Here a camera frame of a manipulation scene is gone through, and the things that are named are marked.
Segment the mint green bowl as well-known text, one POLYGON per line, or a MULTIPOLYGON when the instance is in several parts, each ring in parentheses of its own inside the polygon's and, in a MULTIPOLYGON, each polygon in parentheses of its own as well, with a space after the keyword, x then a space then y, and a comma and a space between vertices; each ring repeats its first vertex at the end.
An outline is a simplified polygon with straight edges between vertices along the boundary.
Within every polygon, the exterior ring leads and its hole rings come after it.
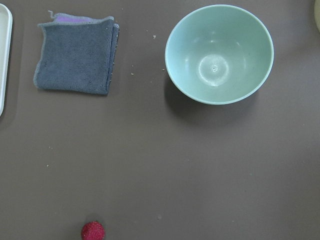
POLYGON ((227 105, 254 94, 268 78, 274 45, 266 26, 233 5, 209 5, 183 17, 165 46, 173 84, 189 98, 227 105))

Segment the wooden cup tree stand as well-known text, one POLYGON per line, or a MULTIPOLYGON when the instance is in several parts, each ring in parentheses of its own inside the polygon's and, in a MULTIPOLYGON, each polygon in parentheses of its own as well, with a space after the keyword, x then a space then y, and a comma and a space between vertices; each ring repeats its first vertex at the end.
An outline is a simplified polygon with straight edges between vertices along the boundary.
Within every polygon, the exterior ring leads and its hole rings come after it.
POLYGON ((320 0, 314 1, 313 13, 317 30, 320 32, 320 0))

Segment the cream rectangular tray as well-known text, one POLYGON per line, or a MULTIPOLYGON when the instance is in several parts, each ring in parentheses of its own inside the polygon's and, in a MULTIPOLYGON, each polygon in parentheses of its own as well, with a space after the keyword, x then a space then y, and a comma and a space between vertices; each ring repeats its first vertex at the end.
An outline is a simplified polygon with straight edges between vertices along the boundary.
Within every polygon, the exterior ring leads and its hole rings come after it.
POLYGON ((7 73, 9 65, 13 16, 4 4, 0 4, 0 114, 5 106, 7 73))

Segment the red strawberry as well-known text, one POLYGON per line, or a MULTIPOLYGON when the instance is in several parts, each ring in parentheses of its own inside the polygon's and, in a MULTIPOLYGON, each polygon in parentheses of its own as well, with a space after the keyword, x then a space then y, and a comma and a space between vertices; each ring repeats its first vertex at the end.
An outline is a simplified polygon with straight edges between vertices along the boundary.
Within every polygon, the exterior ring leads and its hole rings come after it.
POLYGON ((80 235, 82 240, 104 240, 106 232, 100 222, 91 221, 82 227, 80 235))

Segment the grey folded cloth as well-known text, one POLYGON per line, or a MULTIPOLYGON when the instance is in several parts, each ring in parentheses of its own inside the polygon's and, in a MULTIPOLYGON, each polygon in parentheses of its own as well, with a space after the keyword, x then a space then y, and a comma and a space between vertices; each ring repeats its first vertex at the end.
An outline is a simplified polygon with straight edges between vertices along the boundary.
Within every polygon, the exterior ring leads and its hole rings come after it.
POLYGON ((51 13, 40 23, 43 43, 33 83, 42 90, 107 95, 120 26, 114 17, 95 19, 51 13))

